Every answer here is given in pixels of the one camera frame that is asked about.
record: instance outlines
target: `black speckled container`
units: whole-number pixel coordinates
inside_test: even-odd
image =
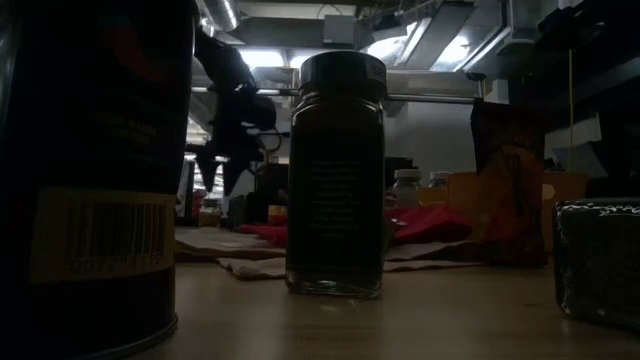
[[[561,202],[554,221],[562,311],[640,330],[640,198]]]

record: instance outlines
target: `barcode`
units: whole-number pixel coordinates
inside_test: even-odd
[[[162,204],[79,203],[69,208],[65,262],[163,255],[167,209]]]
[[[31,282],[108,279],[170,268],[174,204],[169,194],[41,190]]]

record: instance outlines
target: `wooden table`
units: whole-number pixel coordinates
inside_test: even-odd
[[[552,269],[384,275],[383,298],[296,296],[179,265],[177,333],[134,359],[640,359],[640,339],[566,318]]]

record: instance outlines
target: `red fabric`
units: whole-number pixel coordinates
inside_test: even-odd
[[[401,224],[391,245],[462,241],[472,231],[469,220],[445,205],[388,209],[385,216]],[[256,234],[277,247],[284,248],[287,244],[286,226],[242,225],[240,231]]]

